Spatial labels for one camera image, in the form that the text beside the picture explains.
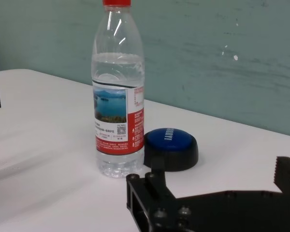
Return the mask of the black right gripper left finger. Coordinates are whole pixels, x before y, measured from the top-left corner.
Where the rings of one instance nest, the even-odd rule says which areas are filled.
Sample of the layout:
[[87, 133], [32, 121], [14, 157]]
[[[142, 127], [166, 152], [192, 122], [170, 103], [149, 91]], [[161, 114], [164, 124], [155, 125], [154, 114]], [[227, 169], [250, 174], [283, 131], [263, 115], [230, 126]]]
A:
[[175, 196], [166, 186], [163, 157], [151, 159], [151, 171], [143, 178], [129, 174], [127, 209], [140, 232], [175, 232]]

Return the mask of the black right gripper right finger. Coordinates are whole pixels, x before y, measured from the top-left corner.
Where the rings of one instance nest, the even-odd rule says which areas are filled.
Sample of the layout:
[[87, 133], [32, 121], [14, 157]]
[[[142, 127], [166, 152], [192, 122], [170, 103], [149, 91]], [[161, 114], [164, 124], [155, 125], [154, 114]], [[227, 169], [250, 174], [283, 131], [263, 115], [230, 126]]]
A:
[[274, 183], [284, 194], [290, 194], [290, 157], [277, 157]]

